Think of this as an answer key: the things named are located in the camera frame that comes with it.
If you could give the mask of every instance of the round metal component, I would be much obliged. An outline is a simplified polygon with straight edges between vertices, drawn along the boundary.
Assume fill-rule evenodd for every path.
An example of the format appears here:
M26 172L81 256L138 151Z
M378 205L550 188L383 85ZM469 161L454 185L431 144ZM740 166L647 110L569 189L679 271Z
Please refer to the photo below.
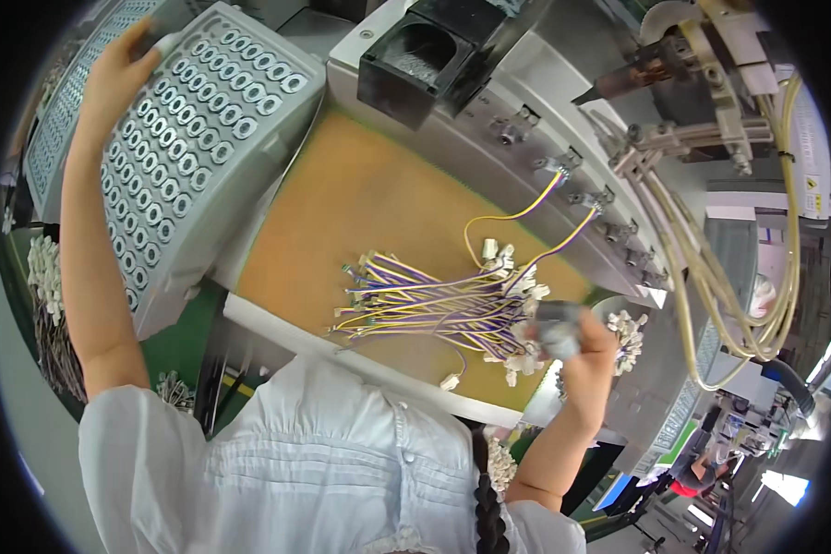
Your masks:
M135 268L133 271L133 283L135 283L135 287L138 289L144 289L144 287L148 286L148 272L144 271L144 268Z
M187 216L192 205L194 205L194 200L190 196L185 193L179 194L173 202L173 213L176 217Z
M240 72L240 64L237 62L232 61L231 63L227 64L226 66L222 67L222 71L219 72L219 79L222 81L228 81L236 74Z
M166 81L166 86L167 87L169 86L169 81L168 80ZM154 104L153 104L153 102L151 102L151 99L150 98L145 98L144 100L142 100L142 102L139 103L139 106L137 108L135 108L135 113L139 117L143 117L144 114L146 114L148 112L148 110L150 110L150 108L152 108L152 107L154 107ZM129 133L126 132L126 127L128 127L130 123L132 123L131 128L135 128L135 121L133 121L133 120L127 121L126 125L123 126L123 134L124 134L125 137L129 136Z
M276 94L269 94L262 98L262 100L255 105L255 109L262 115L271 115L280 109L283 99Z
M126 251L126 240L123 237L114 237L111 247L114 249L114 255L120 258Z
M126 199L122 199L120 202L117 203L117 207L114 208L114 216L117 219L123 219L126 217L126 214L129 213L129 202Z
M253 74L248 71L239 72L234 79L231 79L233 90L243 90L253 82Z
M197 156L191 152L188 152L181 157L181 160L179 160L179 174L187 177L197 171L199 165Z
M166 179L167 175L169 175L169 169L166 169L165 165L160 164L155 167L154 172L151 173L151 186L156 188L163 184L163 181Z
M222 35L222 44L231 44L240 36L240 31L237 29L231 29Z
M289 64L282 61L278 61L277 63L269 67L265 71L265 74L267 75L267 78L271 81L281 81L288 77L291 72L292 68L289 67Z
M140 131L138 129L135 129L133 131L133 134L130 135L128 139L126 139L126 146L129 146L130 148L135 148L141 142L142 142L142 131Z
M138 216L132 212L126 214L123 218L123 230L127 235L131 235L135 228L138 227Z
M157 239L162 243L167 243L173 239L175 235L175 223L171 219L165 219L157 226Z
M129 305L130 311L135 311L138 307L138 296L135 295L135 292L126 289L126 304Z
M151 136L159 137L168 127L169 121L167 121L165 117L158 117L154 124L151 125Z
M188 143L183 138L177 138L169 147L169 151L166 152L166 155L169 156L169 159L172 161L178 161L181 156L188 151Z
M191 176L190 187L192 190L201 192L209 183L209 178L212 177L212 172L207 168L200 168Z
M160 223L161 219L163 219L163 206L152 202L144 212L144 221L153 227Z
M142 171L145 173L150 173L152 169L157 166L157 155L154 152L151 152L147 156L144 157L142 160Z
M219 165L228 161L228 158L232 155L234 155L234 147L227 140L221 141L218 146L209 152L209 157L212 158L212 161Z
M117 205L120 202L120 187L111 187L111 190L108 191L107 198L109 206L114 207Z
M142 211L144 208L148 207L153 200L154 194L148 189L145 189L139 194L138 198L135 199L135 207L139 208L139 211Z
M181 111L175 117L175 120L179 123L179 125L187 125L192 119L194 119L195 115L197 115L197 108L194 107L193 104L188 104L181 108Z
M219 94L212 97L212 100L209 101L209 111L213 112L214 114L218 114L221 110L225 109L225 106L228 105L231 98L225 92L220 92Z
M173 64L173 74L178 75L181 74L191 63L191 60L188 58L182 58Z
M185 70L181 72L181 75L179 75L179 81L182 83L188 83L188 81L194 78L194 75L196 75L197 72L197 66L191 64L190 66L185 67Z
M121 153L117 154L117 157L114 158L114 170L120 171L128 159L126 158L126 152L122 151Z
M163 183L163 186L160 187L160 197L167 201L172 202L176 196L179 195L179 190L181 187L179 186L179 182L170 177L166 179L166 182Z
M293 94L302 90L305 85L307 85L307 78L305 75L295 72L289 77L283 79L283 82L280 83L280 90L286 92L287 94Z
M222 67L227 65L229 61L231 61L231 58L224 54L219 54L209 62L209 68L212 71L219 71Z
M160 135L160 145L166 148L166 146L171 145L173 140L178 138L178 131L174 128L169 127L165 131L163 131L163 135Z
M244 60L254 60L263 51L265 51L265 48L261 44L253 42L244 48L244 51L240 52L240 57Z
M191 92L197 92L200 90L203 85L206 84L206 81L209 79L209 75L204 72L199 72L198 74L194 75L194 78L191 79L190 83L188 83L188 90Z
M148 155L148 152L151 151L151 146L148 145L148 141L142 141L139 143L138 147L133 152L133 157L135 161L142 161L144 157Z
M129 185L126 187L129 190L129 195L133 198L138 196L138 193L142 191L143 182L140 175L133 175L133 178L129 180Z
M142 123L144 123L145 127L150 127L154 124L158 117L160 117L160 112L158 112L156 108L151 108L146 114L144 114L144 117L142 117Z
M148 244L148 230L144 227L139 227L133 231L133 245L141 250Z
M176 87L169 87L163 91L163 94L160 95L160 104L168 105L170 102L175 100L175 97L178 94L179 90Z
M253 67L255 67L258 71L265 71L275 63L277 63L277 56L271 52L265 52L255 58L253 61Z
M218 143L219 130L215 128L208 128L197 139L197 146L200 147L200 150L212 150Z
M169 88L170 83L172 83L172 82L169 80L168 77L164 77L163 79L160 79L159 81L157 81L157 84L154 85L154 95L155 96L160 96L161 94L163 94L164 91Z
M120 258L120 266L123 271L130 273L135 269L135 254L132 252L124 252Z
M222 125L234 125L240 116L244 114L244 109L236 104L227 106L222 113L219 114L219 121Z
M159 235L160 227L157 227L157 236ZM158 261L160 261L160 247L158 247L156 244L152 242L149 242L147 245L144 246L144 262L150 265L151 267L154 267L155 265L157 265Z
M250 104L255 104L267 96L265 85L261 83L253 83L244 90L244 101Z
M218 55L219 55L219 49L216 48L215 46L210 46L206 50L203 50L203 53L200 54L200 61L202 61L203 63L206 63L206 62L212 60L213 58L215 58Z
M191 49L191 56L199 56L203 53L203 50L206 50L207 48L209 48L209 41L199 41L194 45L194 48Z
M252 38L249 38L247 36L241 36L237 40L235 40L229 48L234 52L239 52L240 50L243 50L244 48L249 46L250 42L252 41Z
M215 96L215 93L218 91L219 87L217 87L215 83L206 83L200 90L198 90L197 100L206 102L206 100Z
M237 122L231 130L231 134L234 135L234 138L236 139L245 140L255 132L257 127L259 127L259 124L255 121L255 119L252 117L244 117Z
M169 113L172 115L176 115L178 112L181 111L181 108L188 105L188 100L179 94L176 96L172 102L169 103Z
M195 117L193 120L191 120L191 122L188 124L188 136L194 138L200 133L202 133L205 128L206 118L199 115Z
M120 182L123 184L129 183L129 180L133 178L133 175L135 175L135 168L133 168L133 164L127 163L120 170Z

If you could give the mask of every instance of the black braid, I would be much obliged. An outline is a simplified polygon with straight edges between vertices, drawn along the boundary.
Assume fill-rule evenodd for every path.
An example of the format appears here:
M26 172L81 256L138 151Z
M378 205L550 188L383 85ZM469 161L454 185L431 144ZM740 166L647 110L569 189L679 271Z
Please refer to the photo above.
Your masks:
M463 420L471 431L474 451L474 464L480 471L474 497L476 498L476 553L508 554L510 544L505 537L505 521L501 518L498 494L489 479L489 446L483 436L483 425Z

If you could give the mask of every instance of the orange work mat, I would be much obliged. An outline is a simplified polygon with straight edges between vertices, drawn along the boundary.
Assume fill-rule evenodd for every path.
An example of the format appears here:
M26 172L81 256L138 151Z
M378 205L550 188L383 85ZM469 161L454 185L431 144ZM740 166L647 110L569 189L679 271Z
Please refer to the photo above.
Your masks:
M376 250L440 279L466 277L476 268L463 227L476 216L499 215L495 205L413 152L329 112L268 209L236 294L323 336L342 321L333 308L350 305L344 289L354 282L342 271L345 263L356 269L363 254ZM478 255L487 237L514 245L517 263L548 249L516 222L477 222L469 234ZM536 279L550 286L550 298L581 301L590 288L559 256L543 260ZM341 335L334 340L345 341ZM435 385L462 368L458 355L436 338L363 343L358 353ZM522 411L542 380L537 371L509 387L501 363L471 350L463 354L468 370L454 392L479 401Z

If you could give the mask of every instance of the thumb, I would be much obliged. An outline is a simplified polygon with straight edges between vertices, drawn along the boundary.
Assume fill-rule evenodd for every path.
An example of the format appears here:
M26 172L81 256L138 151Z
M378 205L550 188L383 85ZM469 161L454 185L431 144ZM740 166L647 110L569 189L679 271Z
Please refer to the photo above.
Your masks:
M151 48L150 50L148 50L148 53L142 57L141 60L138 60L137 62L133 63L130 69L133 71L136 78L141 83L144 83L145 81L147 81L148 77L155 69L157 69L157 66L159 65L160 50L156 48Z

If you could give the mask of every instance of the yellow wire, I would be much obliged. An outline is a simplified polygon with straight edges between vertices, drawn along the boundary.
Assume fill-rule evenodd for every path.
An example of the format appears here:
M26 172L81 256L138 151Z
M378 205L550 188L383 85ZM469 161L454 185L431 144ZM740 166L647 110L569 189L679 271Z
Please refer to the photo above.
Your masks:
M493 220L493 221L497 221L497 222L507 222L507 221L510 221L512 219L517 219L518 217L522 217L524 214L529 213L529 211L533 207L535 207L536 205L539 204L539 202L542 201L542 198L545 196L545 194L548 192L548 190L554 188L554 186L557 184L557 179L560 178L561 173L562 172L560 172L560 171L556 172L554 174L554 178L551 179L551 182L548 183L548 186L545 187L545 190L542 191L542 193L535 199L535 201L533 201L532 204L525 207L524 209L517 212L516 214L512 214L511 216L479 216L479 217L475 217L474 219L470 220L469 222L467 222L465 224L465 229L463 231L463 235L465 237L465 246L468 248L468 253L471 255L471 260L474 260L474 265L476 265L478 268L483 267L483 264L480 263L476 259L476 254L474 253L474 249L471 248L470 238L468 237L468 227L471 227L471 224L474 223L474 222L478 222L478 221L485 220L485 219L489 219L489 220Z

